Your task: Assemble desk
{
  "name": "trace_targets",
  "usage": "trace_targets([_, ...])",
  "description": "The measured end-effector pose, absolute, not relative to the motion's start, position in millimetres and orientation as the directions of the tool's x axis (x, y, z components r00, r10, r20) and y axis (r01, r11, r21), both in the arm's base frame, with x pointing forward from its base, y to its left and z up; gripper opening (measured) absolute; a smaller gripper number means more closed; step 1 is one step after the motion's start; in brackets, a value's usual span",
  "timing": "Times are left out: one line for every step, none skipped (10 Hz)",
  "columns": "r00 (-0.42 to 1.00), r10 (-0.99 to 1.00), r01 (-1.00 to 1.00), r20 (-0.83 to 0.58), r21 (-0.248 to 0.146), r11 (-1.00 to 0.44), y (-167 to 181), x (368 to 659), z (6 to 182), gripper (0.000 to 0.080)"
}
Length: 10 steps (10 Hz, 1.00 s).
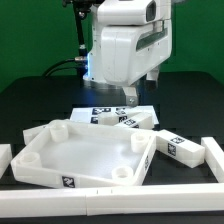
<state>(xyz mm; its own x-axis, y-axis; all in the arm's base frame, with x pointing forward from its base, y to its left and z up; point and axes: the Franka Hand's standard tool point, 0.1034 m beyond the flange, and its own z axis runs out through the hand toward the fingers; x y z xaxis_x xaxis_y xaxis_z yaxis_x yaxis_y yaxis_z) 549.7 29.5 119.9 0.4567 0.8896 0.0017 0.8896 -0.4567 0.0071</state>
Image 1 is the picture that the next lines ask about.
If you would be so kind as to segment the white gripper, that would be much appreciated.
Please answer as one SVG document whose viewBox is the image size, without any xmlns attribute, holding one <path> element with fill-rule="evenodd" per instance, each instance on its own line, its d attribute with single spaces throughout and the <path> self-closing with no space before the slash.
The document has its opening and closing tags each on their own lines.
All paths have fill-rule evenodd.
<svg viewBox="0 0 224 224">
<path fill-rule="evenodd" d="M 101 34 L 102 75 L 108 84 L 123 88 L 127 106 L 138 105 L 135 86 L 146 75 L 146 87 L 158 87 L 159 66 L 170 57 L 172 23 L 170 20 L 145 26 L 109 26 Z"/>
</svg>

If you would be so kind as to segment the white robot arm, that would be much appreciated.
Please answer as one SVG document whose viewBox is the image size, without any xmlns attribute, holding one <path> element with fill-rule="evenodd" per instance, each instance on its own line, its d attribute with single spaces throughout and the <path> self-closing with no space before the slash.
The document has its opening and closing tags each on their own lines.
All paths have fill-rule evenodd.
<svg viewBox="0 0 224 224">
<path fill-rule="evenodd" d="M 122 88 L 126 104 L 136 106 L 136 82 L 156 81 L 171 54 L 171 0 L 104 0 L 91 11 L 93 46 L 84 83 Z"/>
</svg>

